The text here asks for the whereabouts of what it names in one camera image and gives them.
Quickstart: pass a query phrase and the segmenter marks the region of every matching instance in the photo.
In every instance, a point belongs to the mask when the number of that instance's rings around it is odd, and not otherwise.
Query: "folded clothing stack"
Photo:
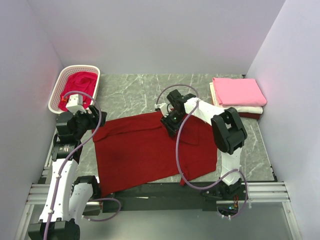
[[[259,119],[267,104],[255,79],[214,77],[210,83],[213,105],[235,108],[241,117]]]

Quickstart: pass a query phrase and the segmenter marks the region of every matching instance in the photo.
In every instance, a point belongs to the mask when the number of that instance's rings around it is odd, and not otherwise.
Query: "white folded cloth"
[[[217,107],[221,107],[221,108],[225,108],[225,109],[233,107],[238,111],[238,113],[262,114],[264,111],[261,106],[228,106],[228,107],[223,107],[218,102],[218,99],[216,96],[216,91],[215,91],[215,86],[214,86],[213,82],[210,82],[209,85],[210,85],[210,91],[211,91],[211,95],[212,95],[213,105],[215,105]]]

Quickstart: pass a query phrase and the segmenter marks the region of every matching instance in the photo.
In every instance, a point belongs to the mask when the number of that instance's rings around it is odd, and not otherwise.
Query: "gray wall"
[[[0,32],[0,239],[11,240],[48,153],[62,65],[26,0],[0,1]]]
[[[268,103],[260,122],[304,239],[319,239],[320,2],[286,0],[250,70]]]
[[[285,0],[29,0],[64,66],[246,74]]]

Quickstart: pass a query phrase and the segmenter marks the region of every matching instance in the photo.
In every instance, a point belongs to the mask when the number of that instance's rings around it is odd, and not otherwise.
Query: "marble tabletop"
[[[200,99],[212,103],[209,83],[213,77],[242,78],[242,75],[222,74],[121,74],[101,75],[96,100],[101,110],[107,112],[107,121],[150,113],[155,110],[154,104],[159,93],[173,84],[188,84],[197,89]],[[178,89],[182,95],[191,93],[186,87],[175,87],[167,90],[160,103],[168,102],[165,96],[170,90]],[[273,181],[273,171],[261,136],[257,120],[241,118],[248,137],[240,157],[240,169],[248,181]],[[83,136],[86,139],[91,131]],[[221,173],[221,155],[218,151],[216,171],[201,176],[193,181],[216,181]],[[95,146],[92,140],[83,146],[76,177],[85,175],[98,176]],[[180,176],[174,175],[155,182],[180,182]]]

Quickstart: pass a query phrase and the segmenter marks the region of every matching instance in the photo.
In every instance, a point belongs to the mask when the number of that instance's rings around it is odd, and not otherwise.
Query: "plastic basket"
[[[94,88],[94,92],[93,92],[93,98],[96,99],[97,97],[97,92],[98,92],[98,87],[99,87],[99,79],[100,79],[100,70],[99,68],[97,68],[96,66],[90,66],[90,65],[72,65],[72,66],[67,66],[65,69],[63,69],[60,72],[60,75],[54,85],[53,91],[51,93],[51,97],[48,103],[48,107],[50,109],[51,112],[55,113],[55,114],[60,114],[63,113],[64,111],[62,111],[58,105],[60,103],[60,95],[63,92],[63,90],[65,89],[68,77],[72,74],[75,74],[77,72],[91,72],[91,73],[95,73],[98,75],[98,78],[96,80],[96,84],[95,84],[95,88]]]

